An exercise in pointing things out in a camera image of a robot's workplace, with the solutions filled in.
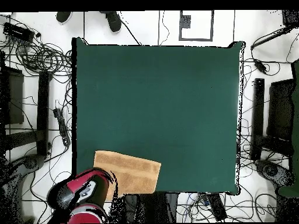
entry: white floor tile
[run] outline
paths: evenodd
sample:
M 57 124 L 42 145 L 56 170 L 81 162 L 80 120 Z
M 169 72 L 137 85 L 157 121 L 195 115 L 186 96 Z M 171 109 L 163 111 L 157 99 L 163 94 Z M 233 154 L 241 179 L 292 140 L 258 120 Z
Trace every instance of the white floor tile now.
M 103 208 L 104 208 L 106 214 L 109 215 L 110 208 L 111 208 L 111 203 L 110 202 L 105 202 Z
M 157 45 L 158 11 L 123 11 L 120 18 L 143 45 Z M 85 40 L 89 44 L 136 45 L 136 41 L 122 24 L 118 33 L 110 30 L 106 15 L 98 11 L 85 12 Z
M 183 15 L 191 16 L 191 27 L 193 25 L 210 25 L 207 23 L 194 23 L 200 19 L 200 11 L 183 12 Z M 160 11 L 160 44 L 163 46 L 217 46 L 228 47 L 233 42 L 234 30 L 234 11 L 233 10 L 215 10 L 213 24 L 213 40 L 210 41 L 179 41 L 179 10 L 161 10 Z

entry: green table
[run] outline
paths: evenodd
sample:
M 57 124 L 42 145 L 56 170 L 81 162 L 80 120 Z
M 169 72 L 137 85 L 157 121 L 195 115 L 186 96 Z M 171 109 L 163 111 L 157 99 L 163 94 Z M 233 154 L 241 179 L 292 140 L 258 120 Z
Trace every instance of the green table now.
M 161 162 L 157 191 L 235 191 L 241 48 L 77 39 L 77 173 L 107 150 Z

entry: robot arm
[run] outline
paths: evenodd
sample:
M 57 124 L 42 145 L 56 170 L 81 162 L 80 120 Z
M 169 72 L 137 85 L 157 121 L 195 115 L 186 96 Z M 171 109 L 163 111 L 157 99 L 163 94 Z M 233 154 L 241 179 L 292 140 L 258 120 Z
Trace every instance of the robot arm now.
M 0 221 L 23 223 L 20 205 L 22 181 L 44 164 L 44 156 L 28 155 L 8 163 L 2 160 L 0 174 Z
M 106 223 L 103 205 L 112 178 L 102 169 L 90 169 L 56 184 L 47 196 L 54 209 L 49 223 Z

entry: black device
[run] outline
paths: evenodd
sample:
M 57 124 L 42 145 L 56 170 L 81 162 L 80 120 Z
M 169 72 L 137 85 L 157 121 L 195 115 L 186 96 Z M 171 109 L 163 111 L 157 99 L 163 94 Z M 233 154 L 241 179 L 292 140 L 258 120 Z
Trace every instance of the black device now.
M 24 122 L 24 115 L 22 112 L 23 83 L 24 75 L 22 74 L 22 71 L 3 66 L 2 90 L 9 96 L 9 100 L 6 101 L 3 109 L 5 124 L 21 124 Z
M 254 59 L 253 61 L 255 63 L 255 67 L 257 67 L 257 69 L 259 71 L 261 71 L 262 73 L 265 74 L 266 73 L 266 67 L 263 65 L 263 63 L 260 62 L 259 60 L 256 60 L 256 59 Z
M 220 198 L 220 194 L 207 194 L 206 196 L 216 221 L 218 222 L 227 218 L 227 213 Z
M 253 50 L 255 47 L 261 44 L 264 44 L 265 42 L 268 42 L 283 34 L 287 34 L 291 32 L 294 28 L 299 27 L 299 10 L 282 10 L 282 15 L 283 15 L 283 24 L 286 27 L 276 31 L 271 36 L 268 36 L 267 38 L 253 44 L 251 46 L 251 50 Z
M 40 72 L 37 106 L 37 130 L 6 135 L 5 116 L 11 102 L 5 53 L 0 53 L 0 222 L 23 223 L 20 208 L 22 183 L 25 176 L 42 167 L 50 148 L 48 144 L 48 93 L 51 75 Z M 36 142 L 37 154 L 8 161 L 5 153 L 15 147 Z
M 270 180 L 275 189 L 281 186 L 290 186 L 294 183 L 294 175 L 281 165 L 268 160 L 257 160 L 255 165 L 258 174 Z
M 9 22 L 4 23 L 3 34 L 24 43 L 31 43 L 34 37 L 34 32 Z
M 178 194 L 174 194 L 173 205 L 177 204 Z M 171 210 L 171 196 L 166 192 L 155 191 L 152 194 L 140 194 L 144 207 L 144 223 L 175 223 L 176 214 Z
M 71 141 L 68 136 L 68 130 L 67 130 L 67 126 L 64 121 L 62 111 L 58 108 L 55 108 L 53 110 L 53 113 L 54 113 L 54 117 L 57 118 L 57 121 L 58 121 L 59 132 L 60 132 L 60 135 L 62 138 L 63 145 L 65 147 L 69 147 L 69 145 L 71 144 Z
M 253 109 L 252 109 L 252 138 L 250 146 L 250 155 L 252 160 L 260 159 L 262 153 L 260 146 L 257 146 L 256 138 L 263 136 L 264 123 L 264 93 L 265 80 L 255 78 L 253 83 Z
M 270 87 L 269 118 L 267 135 L 263 135 L 263 111 L 265 80 L 256 78 L 253 84 L 252 138 L 250 159 L 259 160 L 262 148 L 291 157 L 294 153 L 291 144 L 293 130 L 294 79 L 273 82 Z
M 201 198 L 201 200 L 203 202 L 203 205 L 205 207 L 210 205 L 210 202 L 208 201 L 208 198 L 205 194 L 200 194 L 200 198 Z
M 299 10 L 283 10 L 283 24 L 286 27 L 299 26 Z

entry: floor tile grout line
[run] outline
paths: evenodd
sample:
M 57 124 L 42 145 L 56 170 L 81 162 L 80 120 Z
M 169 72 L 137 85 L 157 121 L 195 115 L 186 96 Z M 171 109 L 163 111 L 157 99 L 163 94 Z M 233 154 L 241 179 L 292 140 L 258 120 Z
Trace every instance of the floor tile grout line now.
M 177 204 L 177 206 L 192 206 L 193 204 Z M 235 205 L 226 205 L 226 208 L 255 208 L 254 206 L 235 206 Z M 257 206 L 257 208 L 268 208 L 267 206 Z
M 232 42 L 235 41 L 235 21 L 236 21 L 236 10 L 234 10 L 234 29 L 232 31 Z
M 83 11 L 83 39 L 85 39 L 85 12 Z
M 23 130 L 23 131 L 25 131 L 25 130 L 32 130 L 31 128 L 11 128 L 11 130 Z M 60 131 L 60 130 L 58 130 L 58 129 L 48 129 L 48 131 Z
M 11 68 L 11 39 L 9 39 L 9 67 Z M 9 135 L 11 135 L 11 122 L 9 122 Z M 9 150 L 9 163 L 11 162 L 11 150 Z
M 159 19 L 158 19 L 158 45 L 160 42 L 160 10 L 159 10 Z

